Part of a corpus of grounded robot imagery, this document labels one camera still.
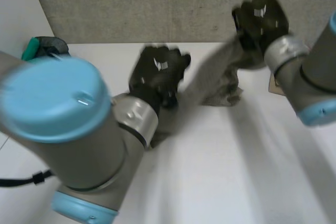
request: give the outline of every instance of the concrete wall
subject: concrete wall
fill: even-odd
[[[56,36],[68,43],[209,42],[233,34],[242,0],[40,0]],[[290,27],[311,44],[336,0],[281,0]]]

